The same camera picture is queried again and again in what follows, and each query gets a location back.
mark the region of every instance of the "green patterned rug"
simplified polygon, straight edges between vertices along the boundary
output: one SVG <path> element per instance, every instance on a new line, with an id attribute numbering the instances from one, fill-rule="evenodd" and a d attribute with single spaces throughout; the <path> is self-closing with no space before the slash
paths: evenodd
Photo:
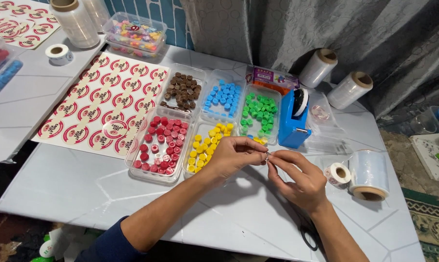
<path id="1" fill-rule="evenodd" d="M 426 262 L 439 262 L 439 197 L 402 188 Z"/>

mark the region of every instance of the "forearm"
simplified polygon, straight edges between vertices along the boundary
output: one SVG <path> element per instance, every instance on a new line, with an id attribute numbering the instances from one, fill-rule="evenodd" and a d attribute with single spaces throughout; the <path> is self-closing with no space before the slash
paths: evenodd
<path id="1" fill-rule="evenodd" d="M 321 208 L 310 213 L 330 262 L 368 262 L 368 258 L 357 245 L 326 200 Z"/>
<path id="2" fill-rule="evenodd" d="M 214 174 L 202 169 L 123 220 L 124 236 L 135 249 L 148 251 L 214 184 Z"/>

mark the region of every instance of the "hand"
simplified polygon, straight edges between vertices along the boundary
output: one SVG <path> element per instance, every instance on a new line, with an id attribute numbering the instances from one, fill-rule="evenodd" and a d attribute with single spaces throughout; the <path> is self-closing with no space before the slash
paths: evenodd
<path id="1" fill-rule="evenodd" d="M 280 193 L 309 214 L 328 203 L 325 193 L 327 178 L 321 169 L 310 163 L 302 154 L 289 150 L 272 152 L 268 157 L 268 178 Z M 286 172 L 295 182 L 284 182 L 276 166 Z"/>
<path id="2" fill-rule="evenodd" d="M 205 169 L 226 180 L 248 164 L 265 164 L 266 146 L 247 137 L 223 137 Z"/>

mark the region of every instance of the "blue wall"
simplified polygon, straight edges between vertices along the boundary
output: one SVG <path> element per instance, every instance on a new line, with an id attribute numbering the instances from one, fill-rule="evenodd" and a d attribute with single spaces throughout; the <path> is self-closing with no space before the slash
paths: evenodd
<path id="1" fill-rule="evenodd" d="M 49 3 L 49 0 L 36 1 Z M 167 44 L 193 50 L 186 14 L 179 0 L 105 0 L 105 3 L 110 15 L 127 12 L 164 22 L 168 26 Z"/>

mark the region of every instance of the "table surface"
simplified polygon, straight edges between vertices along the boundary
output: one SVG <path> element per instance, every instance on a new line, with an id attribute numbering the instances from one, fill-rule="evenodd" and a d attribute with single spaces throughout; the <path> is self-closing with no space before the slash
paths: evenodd
<path id="1" fill-rule="evenodd" d="M 0 92 L 0 161 L 12 158 L 29 139 L 82 69 L 100 51 L 105 44 L 104 36 L 100 35 L 100 43 L 93 48 L 78 49 L 59 28 L 35 50 L 11 47 L 17 51 L 24 66 Z M 45 49 L 53 44 L 67 45 L 74 60 L 65 66 L 51 65 Z"/>
<path id="2" fill-rule="evenodd" d="M 246 64 L 169 46 L 159 63 L 182 63 L 245 75 Z M 372 149 L 387 161 L 390 196 L 383 202 L 359 200 L 327 184 L 339 218 L 372 262 L 420 262 L 423 253 L 399 182 L 374 117 L 359 103 L 333 109 L 352 150 Z M 270 151 L 283 149 L 269 146 Z M 321 166 L 347 156 L 303 153 Z M 292 207 L 268 183 L 266 166 L 246 167 L 225 187 L 206 194 L 162 239 L 298 261 L 325 261 L 311 251 Z M 280 170 L 283 179 L 291 179 Z M 171 186 L 134 180 L 121 159 L 40 144 L 0 199 L 0 212 L 89 228 L 108 229 L 147 205 Z"/>

